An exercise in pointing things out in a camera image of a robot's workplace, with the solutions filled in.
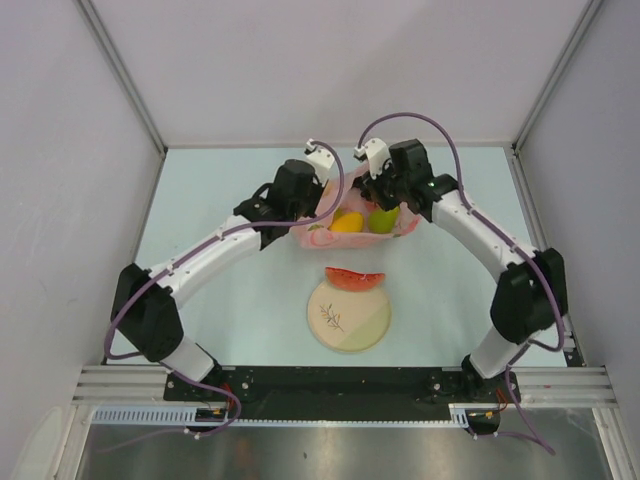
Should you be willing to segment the pink plastic bag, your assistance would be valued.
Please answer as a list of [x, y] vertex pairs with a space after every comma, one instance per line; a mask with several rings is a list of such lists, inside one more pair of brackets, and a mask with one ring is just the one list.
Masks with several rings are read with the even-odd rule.
[[333, 221], [333, 214], [323, 220], [309, 225], [292, 227], [290, 232], [294, 235], [299, 245], [306, 249], [355, 249], [366, 248], [380, 241], [399, 238], [412, 233], [421, 217], [413, 214], [406, 204], [400, 204], [400, 213], [394, 230], [390, 234], [371, 233], [367, 226], [369, 214], [380, 208], [376, 204], [365, 200], [360, 191], [354, 186], [355, 180], [367, 170], [359, 167], [345, 174], [344, 191], [337, 208], [342, 208], [345, 213], [359, 212], [364, 216], [364, 227], [359, 233], [331, 232], [329, 226]]

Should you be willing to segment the round cream plate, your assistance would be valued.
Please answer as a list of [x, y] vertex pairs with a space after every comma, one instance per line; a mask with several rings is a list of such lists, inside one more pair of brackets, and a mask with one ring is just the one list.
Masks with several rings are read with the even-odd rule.
[[320, 283], [307, 303], [307, 323], [325, 347], [356, 354], [381, 342], [392, 323], [389, 295], [382, 287], [350, 292]]

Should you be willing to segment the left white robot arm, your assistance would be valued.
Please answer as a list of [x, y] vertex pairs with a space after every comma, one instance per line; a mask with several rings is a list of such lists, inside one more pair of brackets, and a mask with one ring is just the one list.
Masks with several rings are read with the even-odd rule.
[[181, 374], [197, 398], [214, 397], [221, 387], [217, 363], [185, 333], [181, 308], [223, 269], [314, 217], [334, 163], [334, 155], [325, 150], [304, 160], [287, 160], [272, 181], [236, 206], [218, 229], [190, 250], [150, 269], [135, 263], [124, 268], [108, 335], [123, 335], [134, 346], [135, 356]]

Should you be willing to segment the red watermelon slice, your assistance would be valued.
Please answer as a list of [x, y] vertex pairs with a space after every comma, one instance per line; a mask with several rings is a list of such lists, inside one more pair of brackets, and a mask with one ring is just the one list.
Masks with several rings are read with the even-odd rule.
[[362, 273], [337, 267], [326, 267], [325, 276], [333, 287], [356, 293], [372, 290], [386, 279], [384, 273]]

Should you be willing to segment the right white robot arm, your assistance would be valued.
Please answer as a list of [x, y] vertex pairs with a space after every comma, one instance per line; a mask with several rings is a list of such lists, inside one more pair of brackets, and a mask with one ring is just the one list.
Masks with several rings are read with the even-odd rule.
[[492, 325], [464, 360], [463, 393], [484, 401], [497, 389], [496, 376], [540, 332], [556, 326], [563, 338], [567, 290], [562, 255], [521, 243], [505, 233], [465, 195], [449, 174], [435, 175], [424, 145], [408, 140], [387, 145], [374, 138], [354, 150], [368, 171], [357, 181], [362, 196], [390, 210], [401, 204], [458, 240], [496, 283], [490, 306]]

